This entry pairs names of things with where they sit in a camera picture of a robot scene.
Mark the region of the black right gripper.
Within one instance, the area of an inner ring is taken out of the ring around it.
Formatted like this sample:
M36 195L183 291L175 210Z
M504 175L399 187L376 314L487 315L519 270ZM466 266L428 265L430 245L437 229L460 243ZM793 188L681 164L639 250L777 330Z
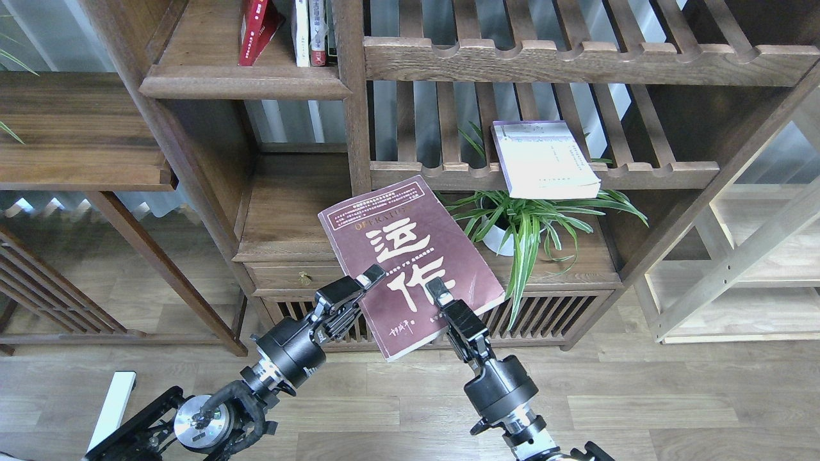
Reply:
M462 300L454 300L440 277L425 284L434 305L448 321L448 338L456 355L479 373L487 364L495 365L486 324Z

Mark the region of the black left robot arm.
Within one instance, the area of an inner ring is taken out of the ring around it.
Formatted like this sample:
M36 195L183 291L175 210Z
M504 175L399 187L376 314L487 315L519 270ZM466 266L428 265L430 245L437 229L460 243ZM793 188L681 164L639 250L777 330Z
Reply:
M386 272L378 265L316 292L316 307L300 320L284 318L255 338L260 359L241 378L213 394L185 396L172 386L108 437L92 444L86 460L160 460L173 441L208 460L232 455L273 434L266 419L281 392L297 388L326 360L324 344L343 337L357 321L360 299Z

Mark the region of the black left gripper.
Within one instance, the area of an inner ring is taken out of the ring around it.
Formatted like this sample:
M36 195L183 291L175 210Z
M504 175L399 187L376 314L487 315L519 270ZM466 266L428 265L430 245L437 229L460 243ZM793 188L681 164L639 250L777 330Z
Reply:
M341 339L361 315L358 301L386 277L378 264L355 278L346 275L316 292L316 307L309 315L311 340L322 346Z

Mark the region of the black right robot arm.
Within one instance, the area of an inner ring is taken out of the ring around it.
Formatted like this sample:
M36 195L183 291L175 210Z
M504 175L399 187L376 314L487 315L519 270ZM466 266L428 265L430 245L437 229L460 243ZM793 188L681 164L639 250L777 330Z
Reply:
M448 338L457 356L471 365L474 379L464 392L480 415L471 429L477 435L492 427L504 429L503 438L518 460L611 460L612 456L588 441L584 450L561 452L546 429L544 418L531 410L538 388L513 355L497 359L489 330L463 300L456 300L439 278L427 283L427 291L448 321Z

